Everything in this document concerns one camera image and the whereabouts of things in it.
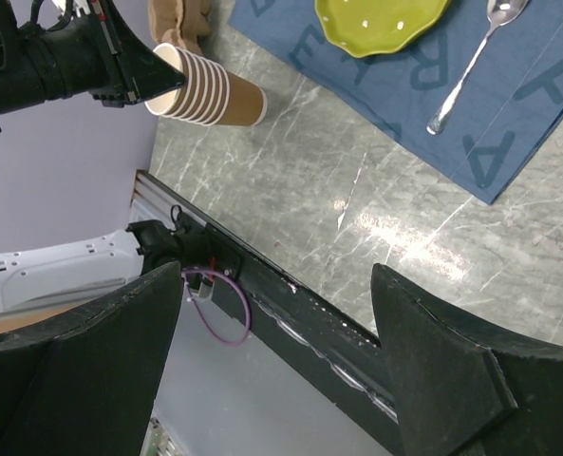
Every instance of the green plate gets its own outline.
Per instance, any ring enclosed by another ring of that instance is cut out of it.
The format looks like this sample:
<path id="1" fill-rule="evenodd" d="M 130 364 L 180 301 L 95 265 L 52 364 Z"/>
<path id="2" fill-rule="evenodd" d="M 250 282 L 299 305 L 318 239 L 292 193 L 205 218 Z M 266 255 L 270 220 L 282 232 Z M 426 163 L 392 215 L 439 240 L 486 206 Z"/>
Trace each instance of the green plate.
<path id="1" fill-rule="evenodd" d="M 390 54 L 435 24 L 450 0 L 315 0 L 326 38 L 353 57 Z"/>

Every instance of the spoon handle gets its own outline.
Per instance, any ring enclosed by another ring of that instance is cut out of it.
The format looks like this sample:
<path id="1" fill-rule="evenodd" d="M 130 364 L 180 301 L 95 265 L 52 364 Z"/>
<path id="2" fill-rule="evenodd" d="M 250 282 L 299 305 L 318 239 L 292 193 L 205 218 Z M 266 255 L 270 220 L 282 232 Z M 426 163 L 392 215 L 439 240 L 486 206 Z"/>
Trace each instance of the spoon handle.
<path id="1" fill-rule="evenodd" d="M 495 32 L 497 28 L 492 26 L 486 33 L 486 36 L 483 37 L 481 43 L 479 43 L 478 50 L 476 51 L 475 55 L 469 62 L 469 65 L 462 73 L 462 77 L 459 79 L 458 83 L 454 86 L 448 98 L 445 99 L 443 104 L 435 113 L 435 116 L 431 118 L 429 124 L 426 126 L 426 131 L 428 131 L 431 135 L 439 135 L 442 133 L 443 129 L 445 128 L 446 124 L 448 123 L 448 119 L 450 119 L 450 114 L 452 114 L 452 110 L 454 109 L 454 105 L 456 104 L 457 99 L 459 98 L 460 93 L 462 92 L 462 88 L 464 87 L 464 83 L 466 83 L 469 75 L 471 74 L 471 70 L 475 66 L 475 63 L 478 61 L 479 56 L 483 52 L 484 48 L 488 44 L 488 40 Z"/>

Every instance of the paper cup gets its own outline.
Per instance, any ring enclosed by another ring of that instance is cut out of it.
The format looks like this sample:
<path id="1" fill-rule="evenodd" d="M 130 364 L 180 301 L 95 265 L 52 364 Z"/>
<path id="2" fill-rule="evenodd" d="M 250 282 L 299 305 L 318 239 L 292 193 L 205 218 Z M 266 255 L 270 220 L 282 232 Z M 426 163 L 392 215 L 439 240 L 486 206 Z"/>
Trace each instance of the paper cup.
<path id="1" fill-rule="evenodd" d="M 178 50 L 175 47 L 167 43 L 163 43 L 162 45 L 155 47 L 154 52 L 173 68 L 178 69 L 185 74 L 185 67 L 182 64 Z M 157 98 L 153 98 L 145 103 L 146 108 L 155 116 L 168 114 L 178 102 L 180 93 L 183 90 L 184 87 L 181 87 L 160 95 Z"/>
<path id="2" fill-rule="evenodd" d="M 213 83 L 213 73 L 210 73 L 209 68 L 205 65 L 205 59 L 200 58 L 196 55 L 190 54 L 187 56 L 192 59 L 195 64 L 195 78 L 197 78 L 197 83 L 200 83 L 199 91 L 195 94 L 195 105 L 191 110 L 187 110 L 182 119 L 186 122 L 192 123 L 194 120 L 199 119 L 204 114 L 206 114 L 205 108 L 207 107 L 209 100 L 212 98 L 212 83 Z"/>
<path id="3" fill-rule="evenodd" d="M 216 122 L 218 125 L 252 126 L 264 119 L 268 101 L 264 91 L 255 84 L 225 71 L 229 80 L 229 100 Z"/>
<path id="4" fill-rule="evenodd" d="M 198 114 L 190 120 L 192 124 L 201 124 L 203 121 L 209 119 L 212 116 L 212 112 L 214 111 L 216 105 L 216 99 L 218 98 L 216 90 L 219 88 L 219 81 L 216 69 L 207 59 L 201 59 L 200 62 L 207 73 L 207 80 L 209 81 L 209 84 L 205 90 L 206 97 L 203 99 L 202 108 L 199 109 Z"/>
<path id="5" fill-rule="evenodd" d="M 183 112 L 190 102 L 192 102 L 196 88 L 195 71 L 192 69 L 190 62 L 183 54 L 178 52 L 178 57 L 184 68 L 186 76 L 186 86 L 180 91 L 178 99 L 174 106 L 163 117 L 174 117 L 176 114 Z"/>
<path id="6" fill-rule="evenodd" d="M 209 111 L 209 115 L 201 121 L 195 122 L 199 125 L 213 125 L 215 124 L 226 110 L 228 104 L 228 82 L 224 68 L 215 62 L 207 61 L 207 64 L 214 71 L 214 83 L 212 84 L 212 102 L 213 106 Z"/>
<path id="7" fill-rule="evenodd" d="M 200 76 L 200 71 L 197 66 L 197 61 L 190 57 L 190 53 L 183 50 L 178 49 L 178 52 L 182 54 L 184 58 L 184 62 L 190 68 L 190 81 L 192 85 L 187 89 L 186 99 L 184 103 L 180 104 L 178 109 L 175 109 L 174 112 L 170 115 L 170 117 L 174 117 L 179 120 L 184 120 L 186 117 L 189 117 L 193 112 L 194 109 L 197 107 L 199 103 L 199 99 L 202 96 L 204 80 Z"/>

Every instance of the wire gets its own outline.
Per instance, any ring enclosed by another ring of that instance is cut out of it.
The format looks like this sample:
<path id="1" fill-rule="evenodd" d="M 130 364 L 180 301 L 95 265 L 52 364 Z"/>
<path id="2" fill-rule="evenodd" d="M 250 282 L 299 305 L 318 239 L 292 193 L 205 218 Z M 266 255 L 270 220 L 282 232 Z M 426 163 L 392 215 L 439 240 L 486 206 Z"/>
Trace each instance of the wire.
<path id="1" fill-rule="evenodd" d="M 245 310 L 245 325 L 243 328 L 243 334 L 236 340 L 227 340 L 221 337 L 217 332 L 211 327 L 207 318 L 203 314 L 203 311 L 198 305 L 197 300 L 195 299 L 193 292 L 191 292 L 190 287 L 188 286 L 188 276 L 192 275 L 200 275 L 200 276 L 215 276 L 222 281 L 226 282 L 230 287 L 235 291 L 235 293 L 239 296 L 241 300 L 241 304 L 243 304 L 243 309 Z M 250 309 L 250 303 L 247 300 L 247 297 L 243 293 L 243 291 L 239 288 L 239 286 L 229 277 L 226 277 L 224 274 L 219 273 L 218 271 L 209 271 L 206 269 L 185 269 L 182 271 L 182 278 L 184 278 L 184 290 L 186 290 L 186 294 L 188 294 L 188 300 L 195 304 L 197 308 L 198 316 L 203 321 L 203 324 L 207 328 L 207 330 L 212 334 L 212 336 L 224 345 L 229 347 L 238 347 L 247 339 L 247 336 L 250 334 L 250 328 L 252 326 L 252 310 Z"/>
<path id="2" fill-rule="evenodd" d="M 47 31 L 59 31 L 65 29 L 72 20 L 72 12 L 74 11 L 74 0 L 66 0 L 66 7 L 64 8 L 64 15 L 59 22 Z"/>
<path id="3" fill-rule="evenodd" d="M 180 206 L 179 204 L 174 204 L 173 206 L 171 206 L 171 209 L 169 210 L 169 218 L 174 223 L 174 225 L 178 226 L 179 216 L 181 216 L 183 213 L 184 211 L 182 210 L 182 206 Z"/>
<path id="4" fill-rule="evenodd" d="M 45 0 L 32 0 L 32 7 L 30 8 L 30 22 L 35 26 L 38 25 L 38 16 L 41 13 L 41 7 Z"/>

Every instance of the black robotic arm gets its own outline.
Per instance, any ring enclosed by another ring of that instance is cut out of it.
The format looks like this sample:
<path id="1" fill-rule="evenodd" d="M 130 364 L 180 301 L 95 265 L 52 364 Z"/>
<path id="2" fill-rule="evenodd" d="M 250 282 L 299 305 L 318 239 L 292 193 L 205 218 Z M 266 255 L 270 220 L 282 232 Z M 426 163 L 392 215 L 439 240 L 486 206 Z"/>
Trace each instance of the black robotic arm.
<path id="1" fill-rule="evenodd" d="M 124 107 L 185 83 L 134 35 L 112 0 L 63 1 L 60 22 L 44 29 L 43 0 L 33 0 L 19 28 L 9 0 L 0 0 L 0 114 L 83 92 Z"/>

